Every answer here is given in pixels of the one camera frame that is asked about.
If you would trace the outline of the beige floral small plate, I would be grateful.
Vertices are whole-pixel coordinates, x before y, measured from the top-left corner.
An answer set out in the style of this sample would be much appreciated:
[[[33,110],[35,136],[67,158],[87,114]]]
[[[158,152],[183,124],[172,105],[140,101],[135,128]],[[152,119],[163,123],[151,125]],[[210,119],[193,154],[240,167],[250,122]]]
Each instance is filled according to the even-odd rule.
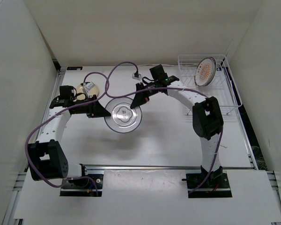
[[[77,100],[84,100],[86,97],[92,97],[96,95],[97,97],[100,94],[99,87],[93,82],[83,82],[76,87]]]

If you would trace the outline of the white plate purple rim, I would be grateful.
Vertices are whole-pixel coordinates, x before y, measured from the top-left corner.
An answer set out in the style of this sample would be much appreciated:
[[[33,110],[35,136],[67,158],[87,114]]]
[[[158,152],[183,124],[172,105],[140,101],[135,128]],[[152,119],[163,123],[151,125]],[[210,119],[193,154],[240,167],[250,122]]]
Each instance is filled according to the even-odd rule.
[[[110,100],[105,109],[111,113],[109,117],[105,117],[106,125],[117,133],[130,133],[136,130],[142,121],[142,110],[138,106],[131,109],[131,98],[117,98]]]

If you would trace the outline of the orange sunburst plate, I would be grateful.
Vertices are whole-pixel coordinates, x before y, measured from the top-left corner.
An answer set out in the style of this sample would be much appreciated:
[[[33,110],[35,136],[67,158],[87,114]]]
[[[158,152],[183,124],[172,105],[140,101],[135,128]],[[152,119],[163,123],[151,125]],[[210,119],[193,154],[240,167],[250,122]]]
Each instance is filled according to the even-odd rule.
[[[214,78],[214,62],[212,57],[204,58],[197,66],[195,83],[197,86],[208,86]]]

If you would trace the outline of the green rim white plate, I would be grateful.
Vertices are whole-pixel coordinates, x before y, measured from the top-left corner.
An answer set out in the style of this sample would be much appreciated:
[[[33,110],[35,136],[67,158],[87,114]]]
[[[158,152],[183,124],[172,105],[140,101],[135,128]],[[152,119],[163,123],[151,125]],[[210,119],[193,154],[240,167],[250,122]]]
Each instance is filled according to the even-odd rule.
[[[216,70],[217,70],[217,63],[216,63],[216,59],[214,57],[212,57],[212,60],[214,62],[214,76],[215,76],[215,73],[216,73]]]

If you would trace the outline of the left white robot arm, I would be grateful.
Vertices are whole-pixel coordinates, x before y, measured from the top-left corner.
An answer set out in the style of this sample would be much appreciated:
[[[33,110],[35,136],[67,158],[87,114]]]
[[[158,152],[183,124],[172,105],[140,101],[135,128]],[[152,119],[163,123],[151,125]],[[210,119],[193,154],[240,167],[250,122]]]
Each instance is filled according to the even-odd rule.
[[[49,106],[49,122],[44,125],[36,142],[28,144],[26,152],[33,180],[70,178],[79,188],[88,184],[86,167],[83,164],[69,163],[60,141],[73,114],[104,118],[110,117],[111,113],[98,102],[97,95],[85,95],[83,100],[78,100],[77,96],[73,86],[60,86],[59,95]]]

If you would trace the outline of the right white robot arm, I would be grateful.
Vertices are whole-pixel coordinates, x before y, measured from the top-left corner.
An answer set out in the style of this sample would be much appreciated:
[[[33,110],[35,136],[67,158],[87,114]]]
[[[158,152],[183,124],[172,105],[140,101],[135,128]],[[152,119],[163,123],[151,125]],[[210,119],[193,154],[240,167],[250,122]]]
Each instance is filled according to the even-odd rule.
[[[159,92],[186,106],[192,113],[192,127],[201,142],[201,183],[208,188],[214,186],[222,175],[218,151],[223,134],[223,117],[217,98],[187,88],[176,76],[168,76],[161,64],[152,67],[150,73],[153,81],[136,84],[130,108],[146,104],[150,96]]]

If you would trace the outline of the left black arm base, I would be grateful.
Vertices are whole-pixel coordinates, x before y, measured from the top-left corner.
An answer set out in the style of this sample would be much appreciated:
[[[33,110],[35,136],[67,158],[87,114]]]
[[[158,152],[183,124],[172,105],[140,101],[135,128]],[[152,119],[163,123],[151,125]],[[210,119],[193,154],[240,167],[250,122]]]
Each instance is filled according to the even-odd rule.
[[[104,174],[93,173],[88,174],[91,180],[81,179],[69,181],[64,187],[60,189],[59,195],[66,197],[101,197],[103,192]]]

